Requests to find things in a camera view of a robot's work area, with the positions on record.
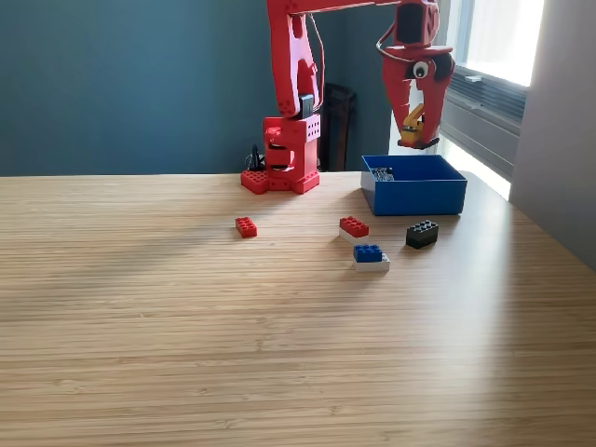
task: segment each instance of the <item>cable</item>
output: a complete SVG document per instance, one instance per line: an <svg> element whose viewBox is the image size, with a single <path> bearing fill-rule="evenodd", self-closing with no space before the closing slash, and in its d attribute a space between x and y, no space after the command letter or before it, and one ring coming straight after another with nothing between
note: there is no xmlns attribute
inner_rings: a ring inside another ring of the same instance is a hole
<svg viewBox="0 0 596 447"><path fill-rule="evenodd" d="M308 14L308 18L310 19L311 23L313 24L313 28L315 29L315 34L317 35L318 40L318 47L320 48L320 91L318 93L318 104L313 110L316 112L318 109L321 108L323 102L325 101L325 47L323 46L323 39L320 37L320 33L318 32L317 23L315 22L315 17L312 14Z"/></svg>
<svg viewBox="0 0 596 447"><path fill-rule="evenodd" d="M397 56L394 56L392 54L387 53L384 49L383 49L383 43L388 39L389 36L391 36L393 34L393 32L395 31L396 28L396 22L393 22L391 24L391 26L389 27L389 29L387 30L387 32L385 34L383 34L383 37L381 37L379 39L379 41L376 43L376 49L379 51L379 53L381 53L383 56L385 56L386 58L390 58L393 59L394 61L400 61L400 62L408 62L408 63L412 63L412 60L409 59L403 59L403 58L398 58Z"/></svg>

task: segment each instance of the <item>red robotic arm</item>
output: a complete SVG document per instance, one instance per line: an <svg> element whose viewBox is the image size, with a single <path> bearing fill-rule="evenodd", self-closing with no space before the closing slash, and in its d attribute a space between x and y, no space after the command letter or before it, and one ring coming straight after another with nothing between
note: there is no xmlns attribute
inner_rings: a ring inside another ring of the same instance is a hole
<svg viewBox="0 0 596 447"><path fill-rule="evenodd" d="M268 190L303 194L318 185L320 116L315 112L323 103L324 52L319 82L306 17L367 5L396 5L395 21L377 48L383 55L383 79L401 132L400 145L424 149L437 143L445 92L454 72L452 49L431 46L439 30L437 0L267 0L273 75L283 117L264 120L266 173L242 174L242 184L255 194ZM394 46L383 48L392 34ZM413 112L412 82L425 100Z"/></svg>
<svg viewBox="0 0 596 447"><path fill-rule="evenodd" d="M305 14L396 3L398 0L267 0L273 76L278 109L282 116L290 118L300 113L300 96L313 95L315 108L322 104L318 90L318 69L308 41Z"/></svg>

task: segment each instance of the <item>teal wall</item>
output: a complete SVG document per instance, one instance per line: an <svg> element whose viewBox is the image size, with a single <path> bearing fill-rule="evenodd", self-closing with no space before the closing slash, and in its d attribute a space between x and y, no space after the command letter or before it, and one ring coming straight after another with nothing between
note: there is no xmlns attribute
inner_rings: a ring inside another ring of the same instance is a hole
<svg viewBox="0 0 596 447"><path fill-rule="evenodd" d="M318 15L328 79L358 94L351 169L386 153L391 17ZM265 0L0 0L0 175L240 171L278 114L270 67Z"/></svg>

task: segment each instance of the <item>blue plastic container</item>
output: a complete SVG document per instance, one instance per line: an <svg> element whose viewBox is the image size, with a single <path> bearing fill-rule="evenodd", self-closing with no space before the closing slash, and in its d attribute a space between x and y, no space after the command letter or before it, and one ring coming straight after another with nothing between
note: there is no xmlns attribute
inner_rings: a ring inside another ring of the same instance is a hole
<svg viewBox="0 0 596 447"><path fill-rule="evenodd" d="M375 216L459 214L466 178L442 156L363 156L362 191ZM378 182L371 169L392 168L393 182Z"/></svg>

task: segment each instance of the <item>white lego brick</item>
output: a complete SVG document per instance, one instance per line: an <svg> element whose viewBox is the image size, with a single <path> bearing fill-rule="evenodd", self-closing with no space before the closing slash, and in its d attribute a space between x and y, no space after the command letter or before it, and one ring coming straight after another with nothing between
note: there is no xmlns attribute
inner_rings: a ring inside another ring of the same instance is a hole
<svg viewBox="0 0 596 447"><path fill-rule="evenodd" d="M320 138L320 123L321 118L319 114L314 114L306 120L306 142L313 142Z"/></svg>
<svg viewBox="0 0 596 447"><path fill-rule="evenodd" d="M339 236L343 237L345 240L347 240L350 244L352 244L355 247L357 245L369 245L369 237L368 236L353 237L346 230L344 230L342 228L339 229Z"/></svg>
<svg viewBox="0 0 596 447"><path fill-rule="evenodd" d="M386 254L383 253L383 261L380 263L357 263L354 260L354 268L358 272L388 272L391 268L391 261Z"/></svg>

